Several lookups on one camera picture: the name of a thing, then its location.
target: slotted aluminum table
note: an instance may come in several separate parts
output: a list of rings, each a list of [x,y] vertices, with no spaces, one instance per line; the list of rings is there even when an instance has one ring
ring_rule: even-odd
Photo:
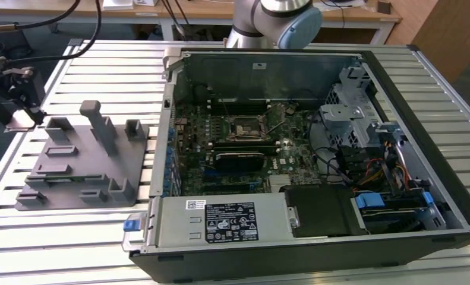
[[[193,42],[194,47],[221,43]],[[15,198],[43,149],[42,128],[19,133],[0,162],[0,284],[156,284],[122,251],[122,222],[145,211],[165,81],[164,50],[184,42],[98,41],[82,58],[61,62],[46,85],[45,110],[87,124],[85,100],[99,100],[114,124],[141,119],[152,125],[139,201],[130,208],[19,212]],[[373,50],[433,140],[470,191],[470,108],[421,52],[405,46],[313,45]],[[70,46],[66,54],[81,47]],[[391,110],[383,102],[384,110]],[[400,267],[249,278],[208,284],[470,284],[470,246],[437,252]]]

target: desk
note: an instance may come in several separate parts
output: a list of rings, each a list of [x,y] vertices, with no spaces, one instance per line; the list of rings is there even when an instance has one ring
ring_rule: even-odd
[[[233,25],[234,5],[232,3],[210,2],[206,0],[180,0],[192,24]],[[0,21],[34,22],[49,19],[67,10],[74,0],[0,0]],[[185,24],[180,8],[170,1],[173,9]],[[372,44],[384,44],[393,26],[401,21],[399,14],[383,14],[363,8],[345,9],[347,28],[377,30]],[[340,10],[324,12],[324,27],[343,28],[343,13]],[[74,14],[63,23],[94,23],[95,2],[83,0]],[[173,36],[173,20],[162,2],[157,6],[135,5],[131,10],[103,11],[105,23],[161,24],[165,40],[176,40]]]
[[[99,100],[103,104],[101,111],[111,117],[114,124],[139,119],[152,126],[138,204],[122,208],[17,211],[15,198],[49,138],[42,128],[17,134],[0,162],[0,284],[158,285],[122,251],[122,224],[131,213],[146,211],[149,207],[160,125],[160,112],[156,110],[161,110],[156,105],[164,100],[165,90],[165,80],[160,79],[162,56],[165,48],[180,46],[186,45],[184,42],[99,40],[81,58],[58,63],[46,85],[49,96],[43,108],[49,116],[67,116],[73,124],[87,124],[79,114],[81,103],[83,100]],[[188,46],[218,48],[222,43],[188,43]],[[312,45],[309,48],[343,47]],[[405,46],[357,47],[372,50],[379,57],[470,192],[469,106],[420,52],[412,52]],[[65,54],[78,50],[79,46],[69,46]],[[392,118],[389,106],[384,102],[381,104]],[[312,285],[341,282],[347,285],[470,284],[470,245],[436,252],[404,266],[257,277],[209,284]]]

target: green circuit board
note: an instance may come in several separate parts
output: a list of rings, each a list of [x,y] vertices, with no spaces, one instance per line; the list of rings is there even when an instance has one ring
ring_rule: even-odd
[[[258,116],[213,116],[206,106],[186,104],[177,107],[182,195],[242,194],[236,186],[226,185],[248,184],[250,193],[266,193],[270,192],[269,176],[281,174],[290,175],[293,184],[321,183],[320,169],[306,138],[312,112],[296,111],[290,107],[296,106],[272,103],[266,113]],[[277,156],[265,157],[261,170],[220,173],[209,143],[228,141],[237,132],[245,134],[240,136],[241,139],[252,139],[254,131],[245,132],[242,128],[234,127],[241,120],[253,120],[245,123],[249,125],[261,124],[262,137],[276,142],[281,149]]]

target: blue clip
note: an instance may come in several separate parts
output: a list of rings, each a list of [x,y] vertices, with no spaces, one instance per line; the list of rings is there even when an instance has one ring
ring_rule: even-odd
[[[172,187],[172,181],[169,179],[166,179],[164,182],[164,188],[169,189],[170,187]]]
[[[170,128],[169,129],[169,141],[173,141],[174,138],[176,138],[176,129]]]
[[[170,178],[172,178],[172,169],[170,169],[170,168],[166,168],[166,169],[165,169],[165,178],[166,178],[166,179],[170,179]]]
[[[435,198],[433,198],[433,196],[431,195],[431,192],[424,192],[424,193],[423,193],[423,196],[424,196],[427,205],[429,205],[429,206],[435,205]]]
[[[166,167],[173,167],[173,158],[168,157],[165,161]]]
[[[380,193],[363,193],[355,200],[360,209],[368,207],[385,207],[385,201]]]
[[[125,221],[125,232],[138,232],[139,231],[139,220]]]

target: black plastic cover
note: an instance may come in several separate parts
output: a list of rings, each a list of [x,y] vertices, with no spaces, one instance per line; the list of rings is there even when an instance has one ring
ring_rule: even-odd
[[[345,185],[289,185],[281,188],[289,207],[296,207],[300,227],[293,229],[296,238],[314,236],[360,236],[360,228],[352,198],[353,191]]]

